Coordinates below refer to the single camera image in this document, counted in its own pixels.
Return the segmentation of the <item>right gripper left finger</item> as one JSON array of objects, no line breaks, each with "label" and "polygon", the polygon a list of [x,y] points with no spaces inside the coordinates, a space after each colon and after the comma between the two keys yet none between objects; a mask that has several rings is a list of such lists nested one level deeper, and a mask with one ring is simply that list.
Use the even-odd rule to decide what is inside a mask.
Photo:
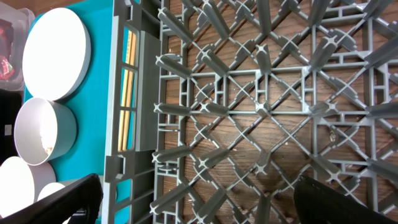
[{"label": "right gripper left finger", "polygon": [[94,223],[102,199],[100,177],[92,173],[1,219],[1,223],[63,223],[67,219],[72,223]]}]

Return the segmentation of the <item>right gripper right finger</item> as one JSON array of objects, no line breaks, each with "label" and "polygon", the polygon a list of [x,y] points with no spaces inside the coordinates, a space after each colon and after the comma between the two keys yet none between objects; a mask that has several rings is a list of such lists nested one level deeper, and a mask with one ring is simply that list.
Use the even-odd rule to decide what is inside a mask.
[{"label": "right gripper right finger", "polygon": [[396,224],[306,175],[296,183],[294,205],[301,223]]}]

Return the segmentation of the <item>small white cup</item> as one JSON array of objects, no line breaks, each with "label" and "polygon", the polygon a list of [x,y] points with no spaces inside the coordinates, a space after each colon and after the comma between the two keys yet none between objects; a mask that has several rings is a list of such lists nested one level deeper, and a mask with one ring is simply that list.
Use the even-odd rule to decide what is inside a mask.
[{"label": "small white cup", "polygon": [[48,162],[30,166],[17,156],[6,159],[1,165],[1,217],[32,205],[40,191],[55,181],[55,172]]}]

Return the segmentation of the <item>pile of rice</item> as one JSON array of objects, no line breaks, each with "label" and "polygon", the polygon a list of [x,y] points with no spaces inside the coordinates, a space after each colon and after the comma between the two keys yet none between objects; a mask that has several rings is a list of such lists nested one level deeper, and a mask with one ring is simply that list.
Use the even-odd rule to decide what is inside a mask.
[{"label": "pile of rice", "polygon": [[40,133],[40,140],[42,143],[42,147],[44,152],[48,155],[51,155],[53,151],[53,147],[55,145],[55,137],[51,133]]}]

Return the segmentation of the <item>grey bowl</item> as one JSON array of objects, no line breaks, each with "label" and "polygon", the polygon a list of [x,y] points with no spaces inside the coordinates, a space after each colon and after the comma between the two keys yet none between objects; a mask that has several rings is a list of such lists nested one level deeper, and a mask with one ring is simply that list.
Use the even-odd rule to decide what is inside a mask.
[{"label": "grey bowl", "polygon": [[[51,155],[44,152],[40,133],[51,133],[55,145]],[[72,111],[60,103],[31,98],[20,108],[14,125],[14,143],[18,155],[29,165],[38,166],[66,154],[77,135]]]}]

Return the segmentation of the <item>large white plate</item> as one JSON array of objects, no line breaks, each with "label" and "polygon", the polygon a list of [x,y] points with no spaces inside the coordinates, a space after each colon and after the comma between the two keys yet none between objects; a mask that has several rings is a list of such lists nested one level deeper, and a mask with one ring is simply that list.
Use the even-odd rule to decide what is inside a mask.
[{"label": "large white plate", "polygon": [[82,83],[90,58],[91,38],[80,17],[65,7],[52,9],[37,20],[25,43],[26,88],[33,97],[66,98]]}]

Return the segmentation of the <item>red snack wrapper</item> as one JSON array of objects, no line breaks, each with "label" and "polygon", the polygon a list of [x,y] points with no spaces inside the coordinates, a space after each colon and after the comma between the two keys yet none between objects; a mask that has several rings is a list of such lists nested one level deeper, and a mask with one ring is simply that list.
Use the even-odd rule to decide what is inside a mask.
[{"label": "red snack wrapper", "polygon": [[12,24],[1,19],[1,79],[10,79],[15,70],[10,63],[12,42],[14,40],[14,29]]}]

